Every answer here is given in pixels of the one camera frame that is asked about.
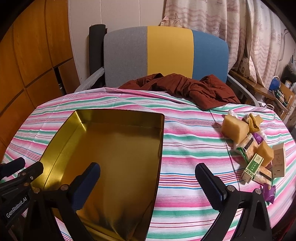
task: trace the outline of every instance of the gray backrest panel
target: gray backrest panel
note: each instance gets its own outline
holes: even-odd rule
[[[147,75],[147,27],[119,29],[104,37],[107,87],[119,87]]]

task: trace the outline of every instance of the blue round object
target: blue round object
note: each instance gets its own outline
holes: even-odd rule
[[[272,78],[271,83],[270,83],[269,90],[270,91],[277,90],[280,87],[280,84],[281,84],[281,80],[279,79],[279,77],[278,76],[274,76]]]

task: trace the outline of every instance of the yellow backrest panel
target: yellow backrest panel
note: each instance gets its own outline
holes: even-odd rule
[[[193,58],[193,34],[190,29],[148,26],[148,75],[176,73],[192,78]]]

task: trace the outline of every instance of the purple wrapper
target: purple wrapper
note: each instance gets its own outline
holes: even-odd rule
[[[258,133],[252,133],[252,135],[258,144],[261,144],[261,142],[263,142],[263,137],[260,136]]]
[[[276,196],[276,186],[270,187],[270,190],[268,189],[268,184],[264,183],[263,187],[260,187],[264,200],[266,202],[271,202],[272,204],[274,203],[274,198]]]

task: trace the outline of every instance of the starfish pattern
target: starfish pattern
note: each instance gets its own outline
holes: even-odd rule
[[[221,24],[219,24],[219,28],[213,28],[213,29],[215,29],[215,30],[218,31],[217,34],[216,34],[216,36],[218,36],[218,35],[220,35],[222,33],[223,36],[225,37],[224,32],[226,31],[226,29],[222,29]]]
[[[170,20],[174,20],[174,22],[173,22],[173,26],[174,26],[176,23],[179,23],[179,24],[181,25],[181,22],[180,22],[181,19],[182,19],[182,18],[178,18],[178,14],[177,14],[177,13],[175,13],[175,18],[170,18]]]

